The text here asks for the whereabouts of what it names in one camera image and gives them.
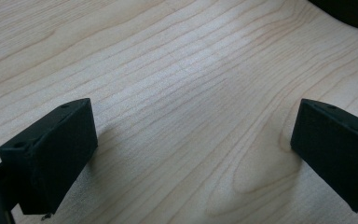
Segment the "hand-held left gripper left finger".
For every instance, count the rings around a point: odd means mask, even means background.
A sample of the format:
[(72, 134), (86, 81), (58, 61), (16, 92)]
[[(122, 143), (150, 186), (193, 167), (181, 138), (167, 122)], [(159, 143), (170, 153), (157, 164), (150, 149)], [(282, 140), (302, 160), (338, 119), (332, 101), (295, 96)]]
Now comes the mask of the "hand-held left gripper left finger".
[(55, 213), (97, 146), (89, 98), (56, 107), (0, 146), (4, 204)]

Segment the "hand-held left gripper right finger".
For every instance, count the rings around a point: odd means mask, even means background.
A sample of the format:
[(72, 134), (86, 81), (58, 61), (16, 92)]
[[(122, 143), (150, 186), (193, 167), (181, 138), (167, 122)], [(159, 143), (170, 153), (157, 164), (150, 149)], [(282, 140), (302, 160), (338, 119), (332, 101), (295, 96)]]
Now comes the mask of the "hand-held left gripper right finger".
[(291, 148), (358, 213), (358, 117), (334, 105), (303, 99)]

